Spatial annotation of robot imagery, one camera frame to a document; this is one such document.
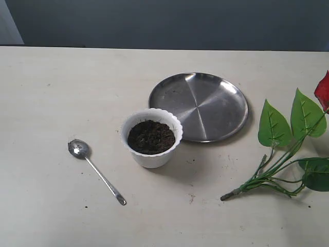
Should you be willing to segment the small metal spoon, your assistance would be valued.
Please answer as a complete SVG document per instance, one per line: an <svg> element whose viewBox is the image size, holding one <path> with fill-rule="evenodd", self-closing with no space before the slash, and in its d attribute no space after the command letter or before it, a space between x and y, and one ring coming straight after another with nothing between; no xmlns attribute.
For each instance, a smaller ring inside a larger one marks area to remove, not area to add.
<svg viewBox="0 0 329 247"><path fill-rule="evenodd" d="M102 172L97 168L97 166L90 160L90 155L92 153L89 145L80 140L73 139L68 142L68 151L69 153L77 159L86 160L92 169L97 173L100 179L105 183L107 188L111 191L116 200L123 206L126 205L126 199L122 196L122 194L111 184L111 182L102 174Z"/></svg>

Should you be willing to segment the artificial red anthurium plant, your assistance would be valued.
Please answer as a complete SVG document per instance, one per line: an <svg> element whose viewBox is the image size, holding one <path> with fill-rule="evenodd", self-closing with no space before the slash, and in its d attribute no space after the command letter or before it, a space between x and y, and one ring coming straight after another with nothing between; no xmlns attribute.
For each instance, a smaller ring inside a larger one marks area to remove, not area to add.
<svg viewBox="0 0 329 247"><path fill-rule="evenodd" d="M290 121L268 101L264 102L258 131L258 141L270 147L269 156L264 155L255 173L237 189L221 196L227 201L241 193L266 187L294 197L304 188L313 191L328 191L328 157L306 157L293 160L304 140L309 136L320 137L327 130L328 75L321 79L314 91L318 100L313 100L296 90L290 114ZM303 170L297 180L285 180L277 174L297 163Z"/></svg>

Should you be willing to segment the white scalloped plastic pot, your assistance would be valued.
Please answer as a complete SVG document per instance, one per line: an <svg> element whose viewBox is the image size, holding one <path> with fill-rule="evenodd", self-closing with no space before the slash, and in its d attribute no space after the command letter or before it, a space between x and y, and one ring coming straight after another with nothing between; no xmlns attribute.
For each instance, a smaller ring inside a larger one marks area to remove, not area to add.
<svg viewBox="0 0 329 247"><path fill-rule="evenodd" d="M152 120L155 122L159 122L161 124L165 124L169 127L175 136L175 143L166 151L159 154L142 154L135 150L133 150L128 145L128 136L130 130L140 122ZM144 168L158 168L165 163L167 163L170 158L173 156L173 152L175 148L179 145L182 140L183 129L180 121L174 116L172 113L162 110L162 109L143 109L139 110L132 115L130 115L122 124L121 129L119 131L121 141L123 145L129 150L132 154L133 159Z"/></svg>

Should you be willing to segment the dark brown potting soil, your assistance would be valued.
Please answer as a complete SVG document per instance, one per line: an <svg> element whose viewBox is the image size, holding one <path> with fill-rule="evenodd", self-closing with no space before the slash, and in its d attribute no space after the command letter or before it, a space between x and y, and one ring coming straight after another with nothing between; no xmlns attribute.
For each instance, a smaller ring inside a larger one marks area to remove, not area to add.
<svg viewBox="0 0 329 247"><path fill-rule="evenodd" d="M138 153L153 155L170 149L176 139L168 125L152 120L138 123L131 128L127 143Z"/></svg>

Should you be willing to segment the round stainless steel plate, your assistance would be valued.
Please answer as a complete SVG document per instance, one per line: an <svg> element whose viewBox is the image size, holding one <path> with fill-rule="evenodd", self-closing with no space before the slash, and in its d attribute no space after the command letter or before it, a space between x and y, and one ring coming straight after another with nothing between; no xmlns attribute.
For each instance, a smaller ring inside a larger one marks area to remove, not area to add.
<svg viewBox="0 0 329 247"><path fill-rule="evenodd" d="M183 140L212 143L226 140L243 128L248 102L231 82L206 73L181 73L158 83L149 108L172 113L183 128Z"/></svg>

